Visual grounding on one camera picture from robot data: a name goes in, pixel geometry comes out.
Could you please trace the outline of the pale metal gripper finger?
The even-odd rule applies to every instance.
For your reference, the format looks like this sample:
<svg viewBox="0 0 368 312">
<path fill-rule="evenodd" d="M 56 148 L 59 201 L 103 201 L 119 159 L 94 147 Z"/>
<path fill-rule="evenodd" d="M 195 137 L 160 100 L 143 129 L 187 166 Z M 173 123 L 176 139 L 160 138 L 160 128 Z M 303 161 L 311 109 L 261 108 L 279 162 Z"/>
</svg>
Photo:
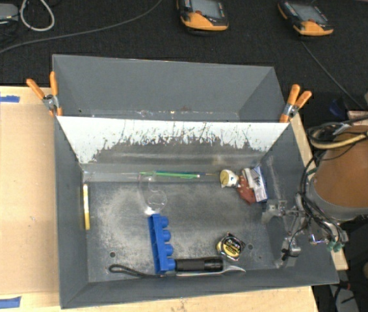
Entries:
<svg viewBox="0 0 368 312">
<path fill-rule="evenodd" d="M 274 217 L 282 218 L 294 215 L 296 215 L 296 207 L 289 207 L 287 200 L 267 200 L 265 210 L 261 214 L 261 223 L 268 224 Z"/>
<path fill-rule="evenodd" d="M 294 237 L 286 237 L 277 249 L 274 264 L 276 268 L 294 267 L 301 254 L 301 247 Z"/>
</svg>

